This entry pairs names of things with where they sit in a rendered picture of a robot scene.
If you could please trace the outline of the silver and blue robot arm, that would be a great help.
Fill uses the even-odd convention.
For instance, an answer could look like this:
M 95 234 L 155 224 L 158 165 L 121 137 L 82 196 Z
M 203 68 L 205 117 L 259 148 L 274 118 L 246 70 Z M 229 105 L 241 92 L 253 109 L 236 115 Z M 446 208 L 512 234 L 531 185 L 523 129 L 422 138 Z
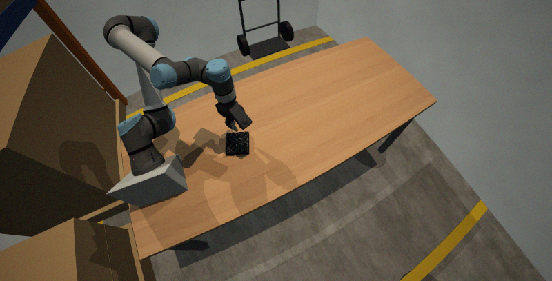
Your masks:
M 213 59 L 208 62 L 187 57 L 173 62 L 155 50 L 159 28 L 150 17 L 114 16 L 107 20 L 103 35 L 110 46 L 120 49 L 137 67 L 145 104 L 144 115 L 136 114 L 117 126 L 134 176 L 148 173 L 165 162 L 152 139 L 171 131 L 176 118 L 172 108 L 162 99 L 162 89 L 200 81 L 212 87 L 215 99 L 221 103 L 228 103 L 236 96 L 226 60 Z

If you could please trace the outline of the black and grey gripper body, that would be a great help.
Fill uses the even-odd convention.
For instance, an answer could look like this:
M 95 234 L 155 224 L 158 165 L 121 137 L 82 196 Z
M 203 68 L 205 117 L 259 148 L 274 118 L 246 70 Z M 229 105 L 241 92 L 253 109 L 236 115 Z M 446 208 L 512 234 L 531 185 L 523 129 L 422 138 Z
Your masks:
M 230 121 L 230 122 L 234 121 L 234 119 L 231 117 L 231 115 L 228 113 L 228 111 L 222 105 L 229 106 L 229 105 L 233 104 L 235 102 L 235 100 L 236 100 L 236 96 L 232 101 L 230 101 L 228 103 L 219 102 L 219 103 L 215 104 L 218 113 L 220 115 L 222 115 L 223 117 L 225 117 L 226 119 L 228 118 L 228 121 Z

